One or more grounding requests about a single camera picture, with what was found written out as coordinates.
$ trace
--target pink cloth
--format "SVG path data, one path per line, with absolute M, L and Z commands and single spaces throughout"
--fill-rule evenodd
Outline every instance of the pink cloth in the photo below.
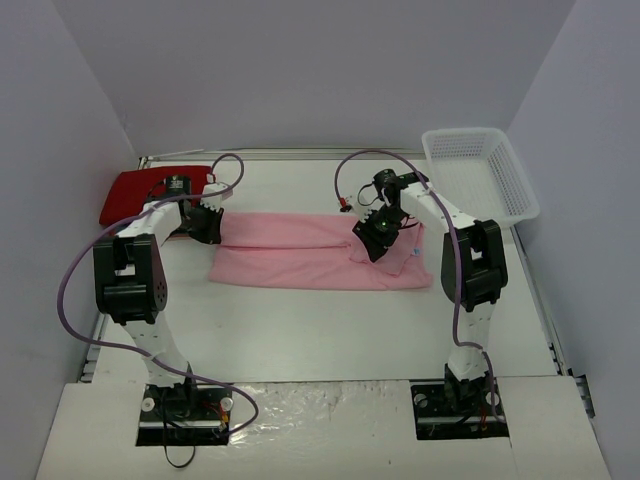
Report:
M 401 230 L 371 263 L 351 232 L 352 215 L 225 213 L 209 279 L 251 287 L 400 290 L 431 286 L 422 261 L 423 228 Z

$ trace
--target white table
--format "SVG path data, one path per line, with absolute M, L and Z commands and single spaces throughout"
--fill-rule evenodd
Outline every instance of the white table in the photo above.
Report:
M 336 164 L 249 161 L 225 208 L 334 213 Z M 389 165 L 352 162 L 341 185 L 357 191 Z M 231 181 L 235 170 L 223 164 L 217 173 Z M 176 342 L 196 372 L 253 382 L 244 387 L 260 405 L 260 417 L 227 447 L 199 447 L 194 463 L 176 471 L 161 448 L 135 447 L 142 362 L 103 349 L 94 382 L 66 386 L 38 479 L 609 478 L 573 379 L 556 375 L 513 238 L 503 235 L 509 285 L 492 319 L 489 351 L 509 439 L 415 439 L 407 379 L 442 377 L 452 305 L 441 294 L 212 284 L 206 275 L 213 249 L 173 240 L 161 255 Z M 112 323 L 105 339 L 130 343 Z M 233 422 L 249 415 L 248 403 L 237 399 Z M 188 453 L 170 451 L 176 462 Z

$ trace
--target gray wall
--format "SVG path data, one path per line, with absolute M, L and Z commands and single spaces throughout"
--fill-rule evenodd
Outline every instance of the gray wall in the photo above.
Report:
M 35 476 L 84 347 L 55 314 L 57 284 L 98 231 L 116 173 L 135 168 L 117 117 L 49 0 L 0 7 L 0 478 Z M 91 266 L 67 301 L 88 333 Z
M 519 231 L 621 479 L 640 471 L 638 19 L 633 0 L 577 2 L 508 131 L 542 208 Z
M 506 129 L 574 0 L 55 0 L 139 154 Z

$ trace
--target white plastic basket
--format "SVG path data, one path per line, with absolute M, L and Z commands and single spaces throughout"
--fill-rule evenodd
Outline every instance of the white plastic basket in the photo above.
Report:
M 509 139 L 496 128 L 453 128 L 422 135 L 426 175 L 462 211 L 505 228 L 535 218 L 540 206 Z

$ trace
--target red cushion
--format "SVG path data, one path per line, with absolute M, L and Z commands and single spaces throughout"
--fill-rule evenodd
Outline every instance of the red cushion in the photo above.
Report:
M 109 190 L 100 214 L 100 224 L 107 227 L 118 220 L 140 213 L 149 190 L 171 175 L 185 175 L 191 178 L 191 193 L 202 193 L 210 168 L 205 165 L 176 165 L 122 172 Z M 163 187 L 159 186 L 153 193 L 159 195 L 162 189 Z

